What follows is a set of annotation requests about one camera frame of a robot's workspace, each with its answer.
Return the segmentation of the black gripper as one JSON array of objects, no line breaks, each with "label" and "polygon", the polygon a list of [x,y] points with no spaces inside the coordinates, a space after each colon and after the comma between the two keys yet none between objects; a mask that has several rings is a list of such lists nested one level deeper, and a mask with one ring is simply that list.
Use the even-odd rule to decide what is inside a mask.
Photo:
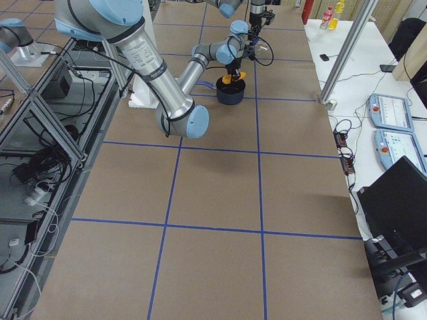
[{"label": "black gripper", "polygon": [[240,67],[241,67],[240,59],[234,59],[230,64],[226,65],[228,74],[236,74],[237,72],[240,72]]},{"label": "black gripper", "polygon": [[263,25],[264,13],[250,13],[250,33],[259,33]]}]

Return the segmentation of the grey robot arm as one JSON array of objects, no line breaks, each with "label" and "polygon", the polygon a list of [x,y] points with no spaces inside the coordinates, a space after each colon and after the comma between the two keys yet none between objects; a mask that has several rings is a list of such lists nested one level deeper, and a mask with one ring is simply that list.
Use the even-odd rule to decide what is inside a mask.
[{"label": "grey robot arm", "polygon": [[190,93],[210,61],[229,65],[240,57],[248,38],[248,24],[235,20],[223,41],[199,44],[184,72],[175,79],[145,31],[141,1],[56,1],[57,30],[75,39],[106,40],[118,47],[133,70],[159,101],[155,112],[165,135],[197,139],[209,126],[209,111]]},{"label": "grey robot arm", "polygon": [[[224,0],[224,1],[204,1],[216,7],[225,18],[230,18],[244,1]],[[267,10],[269,1],[251,0],[247,1],[249,9],[250,33],[258,35],[264,25],[269,25],[275,15],[272,10]]]}]

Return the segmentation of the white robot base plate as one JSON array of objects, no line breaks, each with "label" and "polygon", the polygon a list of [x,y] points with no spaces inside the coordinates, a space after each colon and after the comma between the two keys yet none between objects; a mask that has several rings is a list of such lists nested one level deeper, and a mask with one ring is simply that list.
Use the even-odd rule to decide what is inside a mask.
[{"label": "white robot base plate", "polygon": [[132,93],[129,98],[129,107],[155,109],[158,106],[158,100],[151,92],[151,89],[140,77],[135,76],[132,85]]}]

